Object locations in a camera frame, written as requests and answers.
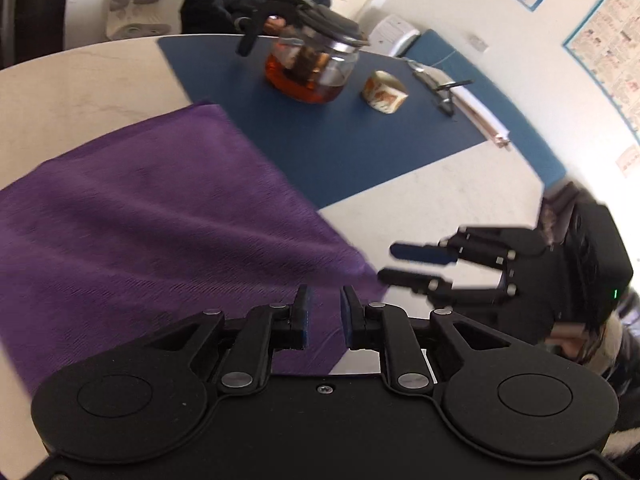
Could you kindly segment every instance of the amber liquid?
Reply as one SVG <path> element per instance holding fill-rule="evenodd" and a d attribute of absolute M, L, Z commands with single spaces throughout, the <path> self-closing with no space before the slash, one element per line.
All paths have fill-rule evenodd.
<path fill-rule="evenodd" d="M 283 94 L 298 101 L 322 104 L 333 101 L 340 95 L 344 86 L 326 86 L 313 81 L 300 84 L 295 81 L 295 74 L 284 67 L 273 54 L 269 54 L 266 67 L 267 79 Z"/>

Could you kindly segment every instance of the glass teapot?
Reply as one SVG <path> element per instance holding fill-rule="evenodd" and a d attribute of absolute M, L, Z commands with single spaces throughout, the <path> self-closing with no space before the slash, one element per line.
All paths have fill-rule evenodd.
<path fill-rule="evenodd" d="M 287 22 L 267 58 L 267 79 L 305 103 L 334 100 L 369 44 L 356 22 L 311 0 L 268 0 L 254 13 L 237 49 L 248 56 L 271 16 Z"/>

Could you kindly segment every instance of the round table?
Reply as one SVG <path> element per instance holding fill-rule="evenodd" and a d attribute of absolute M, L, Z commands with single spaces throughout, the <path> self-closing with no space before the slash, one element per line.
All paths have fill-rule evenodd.
<path fill-rule="evenodd" d="M 442 115 L 400 60 L 363 54 L 336 101 L 305 105 L 264 81 L 269 40 L 260 40 L 246 59 L 233 54 L 237 40 L 103 43 L 1 71 L 0 188 L 98 136 L 210 100 L 376 269 L 393 264 L 388 247 L 396 240 L 435 242 L 461 224 L 536 224 L 542 183 L 517 149 L 500 150 L 466 118 Z M 358 96 L 372 70 L 387 70 L 409 87 L 396 114 L 380 114 Z M 499 278 L 471 264 L 402 266 L 441 272 L 457 285 L 495 285 Z M 385 301 L 414 317 L 430 311 L 424 298 L 405 290 L 390 290 Z M 359 351 L 345 355 L 334 372 L 378 369 L 375 352 Z M 28 396 L 4 354 L 0 420 L 0 471 L 21 478 L 46 453 Z"/>

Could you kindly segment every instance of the purple towel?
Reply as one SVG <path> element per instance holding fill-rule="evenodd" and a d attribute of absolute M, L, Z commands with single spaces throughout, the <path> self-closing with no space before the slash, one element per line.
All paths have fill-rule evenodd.
<path fill-rule="evenodd" d="M 309 346 L 274 370 L 325 374 L 345 351 L 339 287 L 385 289 L 215 105 L 95 139 L 0 192 L 0 337 L 31 392 L 203 309 L 289 302 L 301 283 Z"/>

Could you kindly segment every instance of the cup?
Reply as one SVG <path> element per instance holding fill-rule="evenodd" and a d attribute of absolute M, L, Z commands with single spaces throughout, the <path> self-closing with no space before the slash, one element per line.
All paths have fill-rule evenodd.
<path fill-rule="evenodd" d="M 374 110 L 383 114 L 392 114 L 409 97 L 409 92 L 397 77 L 382 70 L 376 70 L 367 79 L 362 97 Z"/>

